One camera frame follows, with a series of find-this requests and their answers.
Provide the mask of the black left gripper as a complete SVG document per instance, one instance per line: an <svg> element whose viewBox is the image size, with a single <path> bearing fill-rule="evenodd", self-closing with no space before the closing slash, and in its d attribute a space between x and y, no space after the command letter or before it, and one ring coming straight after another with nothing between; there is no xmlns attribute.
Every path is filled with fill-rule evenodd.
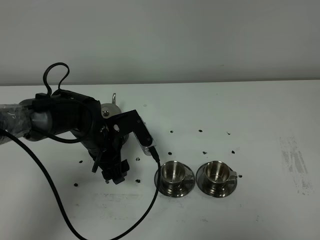
<svg viewBox="0 0 320 240"><path fill-rule="evenodd" d="M82 121L82 134L84 145L94 160L92 172L96 173L100 167L105 181L112 181L115 185L125 180L130 166L128 160L122 161L121 149L114 149L111 143L109 128L105 119L86 119Z"/></svg>

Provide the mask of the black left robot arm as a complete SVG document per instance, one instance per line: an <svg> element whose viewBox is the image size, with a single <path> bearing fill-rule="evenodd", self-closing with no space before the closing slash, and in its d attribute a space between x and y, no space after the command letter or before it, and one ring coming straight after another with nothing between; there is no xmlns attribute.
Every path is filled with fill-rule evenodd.
<svg viewBox="0 0 320 240"><path fill-rule="evenodd" d="M128 136L115 137L111 121L121 109L113 98L101 104L93 97L57 90L51 95L36 94L19 104L0 107L0 128L16 138L37 142L45 138L60 143L81 143L94 160L92 172L102 170L105 180L119 184L130 167L121 159Z"/></svg>

